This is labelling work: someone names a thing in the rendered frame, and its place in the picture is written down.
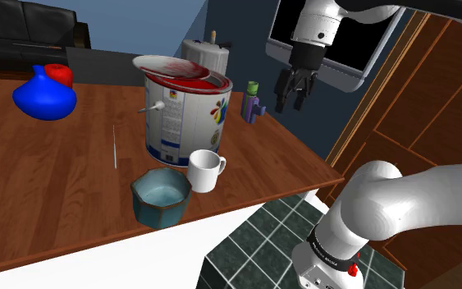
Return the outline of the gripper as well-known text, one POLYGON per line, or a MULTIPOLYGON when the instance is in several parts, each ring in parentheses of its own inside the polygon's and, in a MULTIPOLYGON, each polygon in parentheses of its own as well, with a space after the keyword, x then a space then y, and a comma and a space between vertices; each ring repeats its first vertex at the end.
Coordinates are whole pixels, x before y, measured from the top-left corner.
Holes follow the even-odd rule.
POLYGON ((326 52, 326 46, 294 42, 289 59, 291 68, 281 70, 274 88, 274 93, 277 95, 276 112, 283 112, 287 97, 294 88, 297 96, 293 108, 297 111, 302 109, 304 101, 311 94, 326 52), (295 87, 296 75, 305 72, 310 75, 301 76, 295 87))

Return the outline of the purple and green bottle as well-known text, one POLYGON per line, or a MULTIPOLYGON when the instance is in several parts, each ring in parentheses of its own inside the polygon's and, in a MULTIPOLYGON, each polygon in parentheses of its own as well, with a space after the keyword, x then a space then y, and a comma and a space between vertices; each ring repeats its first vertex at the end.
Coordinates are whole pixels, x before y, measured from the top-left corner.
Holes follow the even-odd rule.
POLYGON ((241 104, 240 115, 249 124, 254 124, 257 116, 262 116, 266 112, 266 107, 259 104, 257 97, 258 82, 249 81, 247 90, 241 104))

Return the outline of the grey framed black screen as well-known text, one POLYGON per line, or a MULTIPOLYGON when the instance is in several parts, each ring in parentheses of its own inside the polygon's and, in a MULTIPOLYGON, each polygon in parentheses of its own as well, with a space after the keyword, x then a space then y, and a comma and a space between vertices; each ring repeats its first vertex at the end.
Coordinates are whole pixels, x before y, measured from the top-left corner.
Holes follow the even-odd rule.
POLYGON ((353 12, 336 0, 279 0, 265 51, 291 68, 294 42, 326 46, 317 79, 353 92, 363 84, 404 11, 387 5, 353 12))

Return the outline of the white round container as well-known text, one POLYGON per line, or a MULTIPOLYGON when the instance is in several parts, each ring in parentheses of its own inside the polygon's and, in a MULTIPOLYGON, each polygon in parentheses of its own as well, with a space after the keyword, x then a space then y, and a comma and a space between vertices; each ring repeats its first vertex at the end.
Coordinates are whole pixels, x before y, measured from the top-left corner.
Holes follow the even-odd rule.
POLYGON ((208 42, 198 39, 184 39, 181 43, 181 58, 196 62, 211 71, 226 74, 229 48, 232 42, 217 42, 217 32, 211 31, 208 42))

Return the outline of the open red paint can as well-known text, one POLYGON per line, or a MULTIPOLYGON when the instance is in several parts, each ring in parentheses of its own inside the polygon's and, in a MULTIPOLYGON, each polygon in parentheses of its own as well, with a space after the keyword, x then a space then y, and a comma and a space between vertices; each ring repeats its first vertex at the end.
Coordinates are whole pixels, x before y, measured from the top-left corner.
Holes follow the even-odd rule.
POLYGON ((144 73, 145 148, 161 163, 187 167, 198 149, 217 152, 233 84, 198 63, 160 55, 132 60, 144 73))

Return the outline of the white mug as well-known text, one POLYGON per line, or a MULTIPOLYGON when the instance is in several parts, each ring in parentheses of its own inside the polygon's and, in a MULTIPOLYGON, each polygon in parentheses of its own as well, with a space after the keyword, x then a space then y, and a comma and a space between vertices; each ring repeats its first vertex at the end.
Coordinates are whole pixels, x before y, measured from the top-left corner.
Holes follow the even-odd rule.
POLYGON ((226 159, 213 151, 199 149, 191 153, 186 177, 192 191, 208 193, 213 190, 225 167, 226 159))

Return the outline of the brown wooden door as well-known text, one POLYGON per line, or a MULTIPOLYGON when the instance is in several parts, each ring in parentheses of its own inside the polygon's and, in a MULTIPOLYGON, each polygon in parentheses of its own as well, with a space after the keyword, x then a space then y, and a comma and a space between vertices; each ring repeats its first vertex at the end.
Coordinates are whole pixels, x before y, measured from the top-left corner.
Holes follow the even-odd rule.
MULTIPOLYGON (((327 162, 344 178, 372 160, 405 175, 462 163, 462 24, 414 13, 327 162)), ((372 241, 367 289, 462 289, 462 226, 372 241)))

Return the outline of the teal octagonal bowl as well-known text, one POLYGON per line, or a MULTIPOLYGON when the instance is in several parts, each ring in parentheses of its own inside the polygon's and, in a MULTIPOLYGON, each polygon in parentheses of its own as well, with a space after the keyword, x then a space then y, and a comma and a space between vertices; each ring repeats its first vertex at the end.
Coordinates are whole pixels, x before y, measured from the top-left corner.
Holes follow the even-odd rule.
POLYGON ((169 167, 148 170, 130 184, 135 219, 154 229, 175 226, 190 202, 191 184, 169 167))

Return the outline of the thin white stick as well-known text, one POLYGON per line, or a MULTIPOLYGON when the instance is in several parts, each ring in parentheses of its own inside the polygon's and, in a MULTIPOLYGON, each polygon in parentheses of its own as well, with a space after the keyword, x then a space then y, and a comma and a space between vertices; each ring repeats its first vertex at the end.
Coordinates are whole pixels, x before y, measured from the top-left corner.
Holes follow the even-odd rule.
POLYGON ((117 143, 116 143, 116 131, 115 125, 112 125, 112 138, 113 138, 113 161, 114 161, 114 168, 117 170, 117 143))

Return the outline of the red apple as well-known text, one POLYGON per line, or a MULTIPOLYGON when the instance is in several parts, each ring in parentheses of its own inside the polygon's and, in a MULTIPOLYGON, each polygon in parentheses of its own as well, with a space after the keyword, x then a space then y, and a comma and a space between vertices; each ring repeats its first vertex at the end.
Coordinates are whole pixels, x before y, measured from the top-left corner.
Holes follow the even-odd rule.
POLYGON ((69 88, 73 86, 73 73, 69 67, 62 64, 47 64, 44 66, 44 71, 56 82, 69 88))

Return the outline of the blue round vase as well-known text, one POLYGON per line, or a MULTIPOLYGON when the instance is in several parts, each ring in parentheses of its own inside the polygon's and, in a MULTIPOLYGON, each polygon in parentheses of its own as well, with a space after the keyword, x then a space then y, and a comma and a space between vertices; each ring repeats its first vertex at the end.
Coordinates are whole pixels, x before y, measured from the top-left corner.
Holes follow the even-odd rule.
POLYGON ((13 91, 14 104, 26 115, 42 121, 56 121, 71 114, 77 103, 75 91, 47 76, 44 66, 32 68, 33 77, 13 91))

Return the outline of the black sofa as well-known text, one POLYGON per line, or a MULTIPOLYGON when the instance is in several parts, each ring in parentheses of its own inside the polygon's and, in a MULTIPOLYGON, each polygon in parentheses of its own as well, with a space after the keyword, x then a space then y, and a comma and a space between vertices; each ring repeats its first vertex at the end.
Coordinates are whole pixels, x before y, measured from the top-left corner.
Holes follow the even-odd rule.
POLYGON ((66 49, 91 48, 89 27, 76 13, 21 0, 0 0, 0 71, 68 64, 66 49))

